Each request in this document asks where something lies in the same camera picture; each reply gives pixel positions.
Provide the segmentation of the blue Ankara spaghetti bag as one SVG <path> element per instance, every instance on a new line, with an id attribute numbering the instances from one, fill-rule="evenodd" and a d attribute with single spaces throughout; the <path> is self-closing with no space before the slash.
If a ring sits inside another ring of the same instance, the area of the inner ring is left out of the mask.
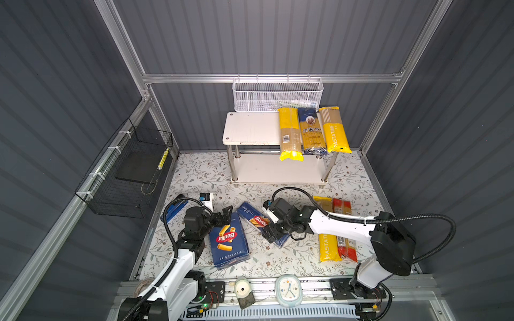
<path id="1" fill-rule="evenodd" d="M 299 108 L 298 119 L 304 153 L 307 155 L 326 155 L 327 147 L 316 110 L 314 108 Z"/>

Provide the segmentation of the yellow Pastatime spaghetti bag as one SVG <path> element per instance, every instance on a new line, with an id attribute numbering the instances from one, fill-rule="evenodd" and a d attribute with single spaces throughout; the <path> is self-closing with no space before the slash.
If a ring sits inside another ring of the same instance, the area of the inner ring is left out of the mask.
<path id="1" fill-rule="evenodd" d="M 341 120 L 338 106 L 327 106 L 319 109 L 323 132 L 327 144 L 327 152 L 342 152 L 351 154 L 349 142 Z"/>

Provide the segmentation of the blue Barilla spaghetti box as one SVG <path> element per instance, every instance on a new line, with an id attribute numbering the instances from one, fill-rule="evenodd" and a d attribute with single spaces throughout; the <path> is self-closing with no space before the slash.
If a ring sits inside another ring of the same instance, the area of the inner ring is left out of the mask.
<path id="1" fill-rule="evenodd" d="M 274 235 L 270 227 L 273 221 L 267 215 L 251 206 L 250 203 L 243 202 L 236 212 L 242 219 L 249 222 L 267 242 L 281 248 L 289 240 L 289 234 L 284 234 L 280 238 Z"/>

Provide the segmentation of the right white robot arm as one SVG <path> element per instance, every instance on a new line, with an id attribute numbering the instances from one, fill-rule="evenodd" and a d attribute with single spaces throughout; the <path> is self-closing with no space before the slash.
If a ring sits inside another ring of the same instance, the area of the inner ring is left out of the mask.
<path id="1" fill-rule="evenodd" d="M 352 286 L 374 289 L 391 276 L 409 276 L 415 238 L 399 222 L 388 223 L 393 215 L 352 217 L 327 212 L 318 203 L 301 209 L 283 198 L 267 200 L 263 210 L 271 219 L 265 238 L 273 241 L 289 234 L 326 234 L 352 239 L 373 248 L 373 255 L 360 262 Z"/>

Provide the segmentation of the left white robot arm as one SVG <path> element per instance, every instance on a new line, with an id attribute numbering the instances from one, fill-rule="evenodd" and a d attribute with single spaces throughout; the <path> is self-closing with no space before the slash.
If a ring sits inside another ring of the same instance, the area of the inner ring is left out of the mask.
<path id="1" fill-rule="evenodd" d="M 214 227 L 230 223 L 233 207 L 221 212 L 198 203 L 184 217 L 185 229 L 174 238 L 166 220 L 162 221 L 171 240 L 173 256 L 158 277 L 136 298 L 127 298 L 120 305 L 118 320 L 178 320 L 189 303 L 205 295 L 206 277 L 194 270 L 204 248 L 205 239 Z"/>

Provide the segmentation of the yellow clear spaghetti bag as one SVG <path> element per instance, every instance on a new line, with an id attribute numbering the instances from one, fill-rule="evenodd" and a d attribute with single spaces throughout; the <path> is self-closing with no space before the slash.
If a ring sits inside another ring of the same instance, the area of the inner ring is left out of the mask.
<path id="1" fill-rule="evenodd" d="M 278 113 L 281 132 L 280 160 L 304 161 L 297 109 L 281 107 L 278 109 Z"/>

